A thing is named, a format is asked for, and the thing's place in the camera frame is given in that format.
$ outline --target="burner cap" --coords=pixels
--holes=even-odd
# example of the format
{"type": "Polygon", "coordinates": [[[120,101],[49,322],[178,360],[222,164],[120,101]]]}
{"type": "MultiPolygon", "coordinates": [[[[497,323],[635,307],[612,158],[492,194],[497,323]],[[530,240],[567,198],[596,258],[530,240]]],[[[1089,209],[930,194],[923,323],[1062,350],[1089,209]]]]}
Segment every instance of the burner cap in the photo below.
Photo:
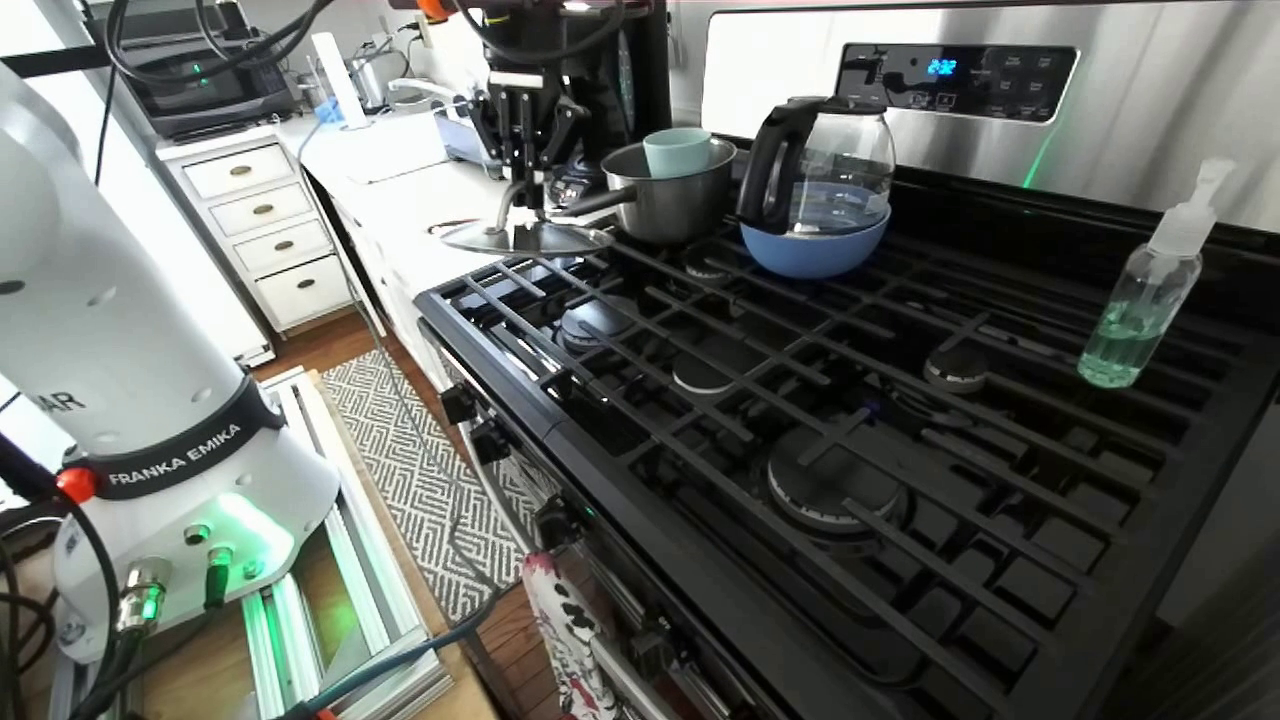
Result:
{"type": "Polygon", "coordinates": [[[725,267],[710,267],[704,253],[686,253],[681,267],[694,284],[725,284],[726,277],[725,267]]]}
{"type": "Polygon", "coordinates": [[[633,327],[633,315],[639,315],[639,303],[629,302],[629,298],[601,298],[601,302],[586,302],[571,311],[561,315],[561,344],[571,352],[571,358],[586,358],[591,350],[604,344],[604,337],[621,337],[633,327]]]}
{"type": "Polygon", "coordinates": [[[672,360],[672,383],[686,395],[725,395],[732,376],[757,367],[757,352],[732,337],[694,337],[686,339],[693,350],[698,350],[698,358],[707,358],[710,363],[704,363],[698,358],[681,352],[672,360]]]}
{"type": "Polygon", "coordinates": [[[966,344],[940,350],[923,360],[923,379],[940,391],[970,395],[988,383],[988,358],[966,344]]]}
{"type": "Polygon", "coordinates": [[[769,495],[777,509],[811,533],[861,533],[865,524],[844,509],[847,502],[892,515],[898,509],[898,485],[852,456],[847,448],[826,448],[820,460],[798,464],[809,448],[820,446],[816,431],[786,431],[769,456],[769,495]]]}

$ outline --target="oven control panel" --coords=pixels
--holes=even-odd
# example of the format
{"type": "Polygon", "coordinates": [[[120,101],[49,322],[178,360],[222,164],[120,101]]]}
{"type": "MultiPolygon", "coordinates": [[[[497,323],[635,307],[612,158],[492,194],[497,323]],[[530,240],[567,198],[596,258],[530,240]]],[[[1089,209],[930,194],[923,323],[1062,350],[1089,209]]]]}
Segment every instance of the oven control panel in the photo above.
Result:
{"type": "Polygon", "coordinates": [[[1060,45],[844,45],[836,96],[1046,125],[1075,58],[1060,45]]]}

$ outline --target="green spray bottle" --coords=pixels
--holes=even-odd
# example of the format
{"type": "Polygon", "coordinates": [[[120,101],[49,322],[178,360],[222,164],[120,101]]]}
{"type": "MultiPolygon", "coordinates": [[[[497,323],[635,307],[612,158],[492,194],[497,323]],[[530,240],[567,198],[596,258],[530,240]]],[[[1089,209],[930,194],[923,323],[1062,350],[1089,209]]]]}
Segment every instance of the green spray bottle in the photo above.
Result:
{"type": "Polygon", "coordinates": [[[1217,223],[1213,198],[1231,160],[1203,160],[1192,200],[1165,213],[1153,240],[1123,262],[1075,373],[1097,389],[1132,389],[1198,282],[1198,248],[1217,223]]]}

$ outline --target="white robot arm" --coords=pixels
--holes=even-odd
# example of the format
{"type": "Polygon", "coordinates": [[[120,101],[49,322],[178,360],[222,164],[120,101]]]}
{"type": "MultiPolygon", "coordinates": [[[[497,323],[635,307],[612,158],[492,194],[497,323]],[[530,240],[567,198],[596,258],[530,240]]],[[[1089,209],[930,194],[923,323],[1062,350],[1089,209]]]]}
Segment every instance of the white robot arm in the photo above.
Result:
{"type": "MultiPolygon", "coordinates": [[[[69,125],[5,64],[0,373],[90,470],[79,509],[120,588],[148,588],[148,610],[126,605],[120,626],[201,618],[212,570],[220,602],[280,580],[335,502],[335,472],[280,431],[255,383],[212,350],[88,186],[69,125]]],[[[59,652],[96,664],[111,611],[73,521],[50,564],[59,652]]]]}

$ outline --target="floor mat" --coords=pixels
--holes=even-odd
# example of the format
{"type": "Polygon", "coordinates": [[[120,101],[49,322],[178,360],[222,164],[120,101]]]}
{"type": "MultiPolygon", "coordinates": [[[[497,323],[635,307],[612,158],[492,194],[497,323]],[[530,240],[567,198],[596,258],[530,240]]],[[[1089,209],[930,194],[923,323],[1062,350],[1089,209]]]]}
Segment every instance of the floor mat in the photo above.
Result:
{"type": "MultiPolygon", "coordinates": [[[[356,472],[379,488],[392,524],[436,593],[443,618],[468,618],[489,597],[468,562],[508,588],[519,564],[517,533],[478,488],[475,472],[454,456],[427,409],[414,401],[408,379],[379,352],[368,352],[319,373],[319,391],[356,460],[356,472]]],[[[525,485],[512,470],[492,470],[492,476],[519,528],[529,528],[542,493],[530,493],[530,485],[525,485]]]]}

